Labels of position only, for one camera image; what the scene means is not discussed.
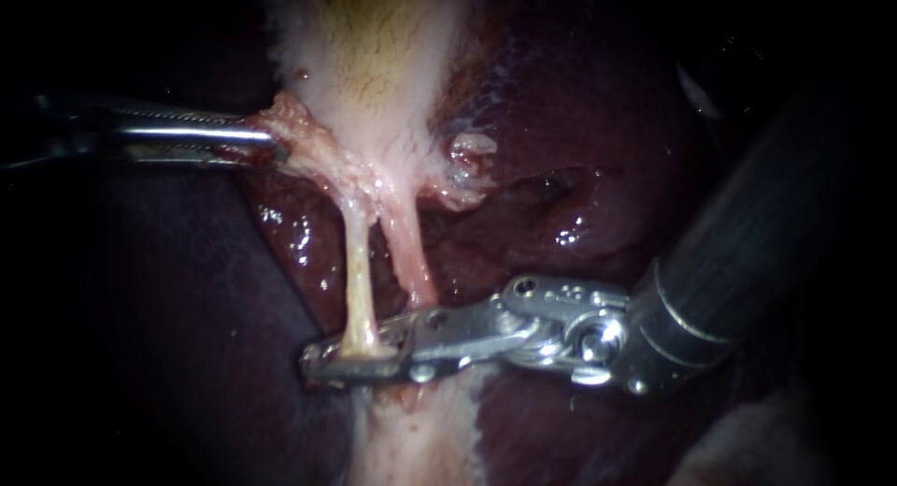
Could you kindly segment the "right arm instrument jaw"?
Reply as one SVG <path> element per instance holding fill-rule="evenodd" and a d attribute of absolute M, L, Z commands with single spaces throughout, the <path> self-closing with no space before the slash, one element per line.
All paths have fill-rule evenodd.
<path fill-rule="evenodd" d="M 391 359 L 302 360 L 301 374 L 309 386 L 326 389 L 412 382 L 408 364 Z"/>
<path fill-rule="evenodd" d="M 301 365 L 403 363 L 412 351 L 414 316 L 349 324 L 335 336 L 304 346 Z"/>

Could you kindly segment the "right arm instrument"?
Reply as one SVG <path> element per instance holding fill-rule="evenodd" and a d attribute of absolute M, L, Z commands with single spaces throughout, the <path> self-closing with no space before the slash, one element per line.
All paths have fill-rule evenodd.
<path fill-rule="evenodd" d="M 430 382 L 502 361 L 601 386 L 627 341 L 629 295 L 593 280 L 522 275 L 465 307 L 435 307 L 414 320 L 408 375 Z"/>

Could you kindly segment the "left arm instrument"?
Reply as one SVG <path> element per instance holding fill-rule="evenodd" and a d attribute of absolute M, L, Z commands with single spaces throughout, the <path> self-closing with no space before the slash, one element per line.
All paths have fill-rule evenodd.
<path fill-rule="evenodd" d="M 1 99 L 1 170 L 108 157 L 121 150 L 115 116 L 81 98 L 14 93 Z"/>

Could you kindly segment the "left arm instrument jaw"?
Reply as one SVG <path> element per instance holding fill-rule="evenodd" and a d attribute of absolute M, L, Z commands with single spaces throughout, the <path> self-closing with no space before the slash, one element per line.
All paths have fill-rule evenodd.
<path fill-rule="evenodd" d="M 278 144 L 239 115 L 114 97 L 98 98 L 97 109 L 108 120 L 111 137 L 125 144 L 190 148 Z"/>
<path fill-rule="evenodd" d="M 123 158 L 135 164 L 199 169 L 256 170 L 274 168 L 284 164 L 288 159 L 288 152 L 279 146 L 163 147 L 131 145 L 123 150 Z"/>

